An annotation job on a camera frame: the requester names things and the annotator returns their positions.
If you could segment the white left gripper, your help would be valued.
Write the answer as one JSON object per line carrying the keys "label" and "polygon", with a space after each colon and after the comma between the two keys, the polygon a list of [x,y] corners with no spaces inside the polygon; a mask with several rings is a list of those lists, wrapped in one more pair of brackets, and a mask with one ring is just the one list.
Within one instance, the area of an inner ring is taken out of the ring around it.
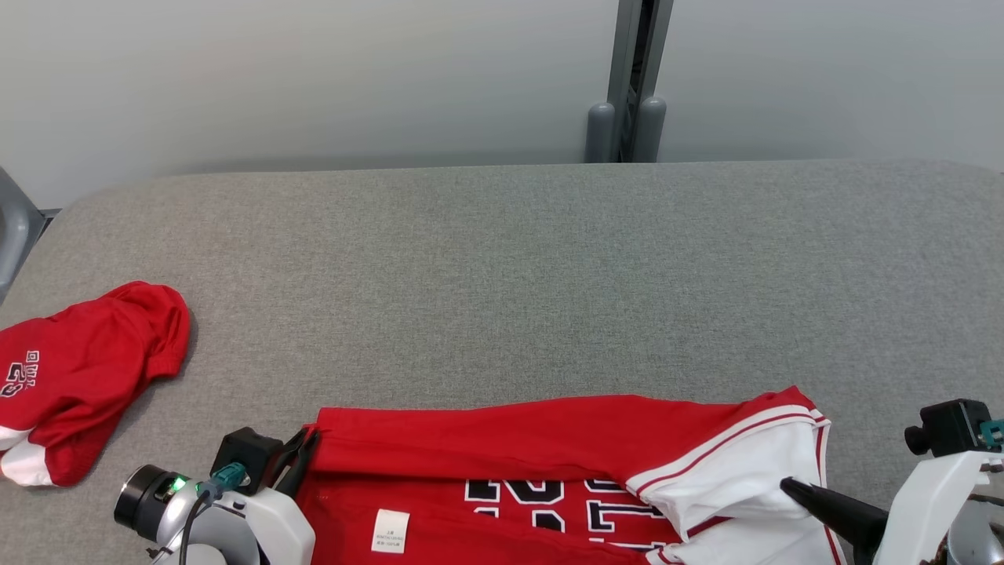
{"label": "white left gripper", "polygon": [[308,564],[315,531],[293,498],[311,468],[320,431],[302,427],[283,444],[271,486],[244,465],[224,465],[196,480],[157,465],[140,466],[122,485],[114,519],[153,547],[153,564]]}

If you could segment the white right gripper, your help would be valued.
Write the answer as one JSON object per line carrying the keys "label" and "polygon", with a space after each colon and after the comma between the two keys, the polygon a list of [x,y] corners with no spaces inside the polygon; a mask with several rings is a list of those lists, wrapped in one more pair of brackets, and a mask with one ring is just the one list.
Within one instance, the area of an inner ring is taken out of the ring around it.
{"label": "white right gripper", "polygon": [[926,459],[897,491],[890,512],[838,491],[785,478],[780,489],[853,547],[853,560],[931,562],[975,487],[990,485],[1002,455],[965,453]]}

